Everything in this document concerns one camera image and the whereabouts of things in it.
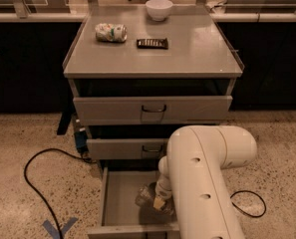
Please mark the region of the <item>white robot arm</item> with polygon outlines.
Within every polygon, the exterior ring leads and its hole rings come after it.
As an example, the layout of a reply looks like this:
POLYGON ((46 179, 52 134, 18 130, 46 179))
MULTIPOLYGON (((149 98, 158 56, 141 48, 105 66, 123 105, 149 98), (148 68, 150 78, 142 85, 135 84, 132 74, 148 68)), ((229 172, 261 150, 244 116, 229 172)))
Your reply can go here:
POLYGON ((232 125, 190 125, 177 129, 159 162, 170 187, 180 239, 245 239, 221 171, 257 156, 255 138, 232 125))

